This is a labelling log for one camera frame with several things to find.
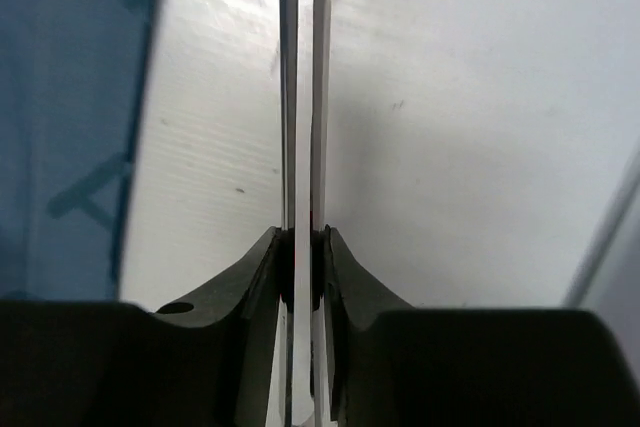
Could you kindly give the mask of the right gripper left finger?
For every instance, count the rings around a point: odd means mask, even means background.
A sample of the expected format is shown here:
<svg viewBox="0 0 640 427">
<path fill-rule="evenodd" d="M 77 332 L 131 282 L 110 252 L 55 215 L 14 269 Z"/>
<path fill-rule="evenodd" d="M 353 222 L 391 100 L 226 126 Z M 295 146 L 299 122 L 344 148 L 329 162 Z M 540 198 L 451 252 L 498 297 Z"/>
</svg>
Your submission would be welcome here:
<svg viewBox="0 0 640 427">
<path fill-rule="evenodd" d="M 156 312 L 1 304 L 5 426 L 261 426 L 278 321 L 280 232 Z"/>
</svg>

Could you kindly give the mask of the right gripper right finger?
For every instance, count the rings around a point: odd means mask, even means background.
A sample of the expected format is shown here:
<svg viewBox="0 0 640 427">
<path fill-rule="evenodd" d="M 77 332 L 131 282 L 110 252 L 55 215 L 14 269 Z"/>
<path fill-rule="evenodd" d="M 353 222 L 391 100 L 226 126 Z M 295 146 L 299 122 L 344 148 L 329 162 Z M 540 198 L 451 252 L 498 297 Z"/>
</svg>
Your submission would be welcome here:
<svg viewBox="0 0 640 427">
<path fill-rule="evenodd" d="M 322 235 L 331 418 L 341 426 L 635 426 L 609 329 L 567 309 L 421 309 Z"/>
</svg>

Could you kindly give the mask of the metal serving tongs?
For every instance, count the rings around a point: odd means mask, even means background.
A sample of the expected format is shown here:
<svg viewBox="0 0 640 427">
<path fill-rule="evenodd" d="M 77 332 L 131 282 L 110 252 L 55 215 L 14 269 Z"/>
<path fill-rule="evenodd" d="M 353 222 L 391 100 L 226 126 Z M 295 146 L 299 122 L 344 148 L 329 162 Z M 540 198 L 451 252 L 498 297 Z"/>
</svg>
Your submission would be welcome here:
<svg viewBox="0 0 640 427">
<path fill-rule="evenodd" d="M 319 254 L 331 0 L 279 0 L 283 251 L 281 414 L 286 426 L 329 426 Z"/>
</svg>

